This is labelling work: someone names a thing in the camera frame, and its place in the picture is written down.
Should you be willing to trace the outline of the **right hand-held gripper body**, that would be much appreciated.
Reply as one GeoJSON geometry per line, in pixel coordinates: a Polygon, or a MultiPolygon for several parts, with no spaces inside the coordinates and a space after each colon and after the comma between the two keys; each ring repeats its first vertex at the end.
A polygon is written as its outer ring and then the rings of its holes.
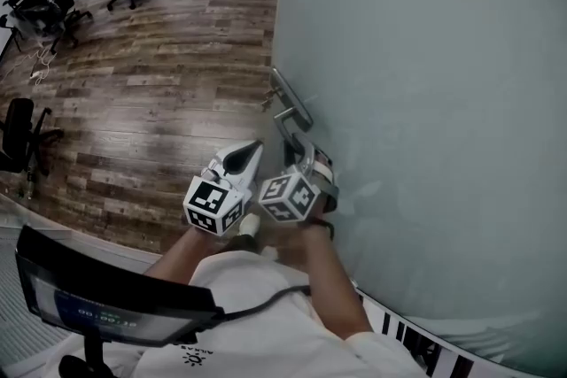
{"type": "Polygon", "coordinates": [[[320,174],[309,179],[301,172],[265,180],[258,203],[276,222],[301,222],[310,215],[320,195],[327,197],[326,212],[337,208],[338,187],[320,174]]]}

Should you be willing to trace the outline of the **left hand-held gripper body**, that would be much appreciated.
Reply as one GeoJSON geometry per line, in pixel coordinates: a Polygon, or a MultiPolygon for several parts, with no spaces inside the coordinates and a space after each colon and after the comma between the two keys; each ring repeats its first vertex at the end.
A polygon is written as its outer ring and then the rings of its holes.
{"type": "Polygon", "coordinates": [[[248,186],[236,185],[220,163],[210,163],[192,178],[183,199],[187,221],[209,234],[225,235],[245,215],[255,188],[253,181],[248,186]]]}

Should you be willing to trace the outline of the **silver door lever handle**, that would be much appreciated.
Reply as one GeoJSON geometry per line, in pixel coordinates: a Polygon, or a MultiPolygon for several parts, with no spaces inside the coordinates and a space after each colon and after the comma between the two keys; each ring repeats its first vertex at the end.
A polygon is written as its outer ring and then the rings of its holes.
{"type": "Polygon", "coordinates": [[[283,105],[283,110],[274,116],[274,122],[283,139],[297,154],[303,154],[303,146],[285,126],[287,120],[293,120],[299,129],[306,133],[314,125],[313,118],[303,102],[296,95],[288,81],[276,67],[271,68],[270,87],[283,105]]]}

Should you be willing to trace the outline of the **frosted glass door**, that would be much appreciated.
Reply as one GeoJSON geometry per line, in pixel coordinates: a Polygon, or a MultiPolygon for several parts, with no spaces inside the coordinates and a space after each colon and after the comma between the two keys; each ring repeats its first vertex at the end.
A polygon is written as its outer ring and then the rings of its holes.
{"type": "Polygon", "coordinates": [[[273,57],[332,159],[359,289],[567,378],[567,0],[278,0],[273,57]]]}

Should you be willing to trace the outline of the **person's left forearm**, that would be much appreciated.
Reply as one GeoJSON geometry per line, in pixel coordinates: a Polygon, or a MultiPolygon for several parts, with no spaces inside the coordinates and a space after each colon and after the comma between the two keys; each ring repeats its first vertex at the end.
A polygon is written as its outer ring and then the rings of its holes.
{"type": "Polygon", "coordinates": [[[215,254],[221,245],[214,235],[189,228],[148,270],[145,276],[188,285],[199,263],[215,254]]]}

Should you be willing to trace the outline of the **person's right forearm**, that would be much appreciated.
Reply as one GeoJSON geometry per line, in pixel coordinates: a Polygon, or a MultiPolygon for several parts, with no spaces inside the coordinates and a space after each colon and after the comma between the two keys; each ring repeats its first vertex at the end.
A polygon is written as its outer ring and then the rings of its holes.
{"type": "Polygon", "coordinates": [[[343,340],[372,332],[368,316],[344,269],[329,230],[320,224],[301,223],[306,270],[312,305],[322,324],[343,340]]]}

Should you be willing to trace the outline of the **person's white left shoe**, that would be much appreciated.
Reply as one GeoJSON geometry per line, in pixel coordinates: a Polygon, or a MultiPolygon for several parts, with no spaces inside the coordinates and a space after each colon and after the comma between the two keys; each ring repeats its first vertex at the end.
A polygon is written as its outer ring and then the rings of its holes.
{"type": "Polygon", "coordinates": [[[260,230],[260,217],[249,213],[244,216],[239,224],[238,234],[255,237],[260,230]]]}

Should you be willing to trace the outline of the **black chest-mounted screen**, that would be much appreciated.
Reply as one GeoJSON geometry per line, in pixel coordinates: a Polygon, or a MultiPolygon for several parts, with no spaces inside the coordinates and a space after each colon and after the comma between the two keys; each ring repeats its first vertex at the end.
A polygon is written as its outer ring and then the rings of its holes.
{"type": "Polygon", "coordinates": [[[209,289],[151,278],[91,258],[29,226],[15,258],[28,310],[43,322],[105,342],[192,342],[224,311],[209,289]]]}

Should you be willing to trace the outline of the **black striped glass partition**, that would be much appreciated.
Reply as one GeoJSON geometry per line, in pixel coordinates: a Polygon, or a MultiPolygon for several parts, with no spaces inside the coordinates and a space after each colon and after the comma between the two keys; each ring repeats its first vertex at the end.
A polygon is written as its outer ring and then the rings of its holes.
{"type": "Polygon", "coordinates": [[[373,329],[401,343],[430,378],[501,378],[487,371],[484,366],[418,333],[366,295],[360,293],[359,299],[373,329]]]}

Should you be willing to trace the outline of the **white window blinds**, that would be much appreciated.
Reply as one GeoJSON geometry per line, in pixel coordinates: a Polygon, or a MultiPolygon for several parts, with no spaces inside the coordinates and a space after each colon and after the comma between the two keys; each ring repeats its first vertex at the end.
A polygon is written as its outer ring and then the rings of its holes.
{"type": "Polygon", "coordinates": [[[0,239],[0,366],[33,357],[66,337],[27,309],[15,260],[15,241],[0,239]]]}

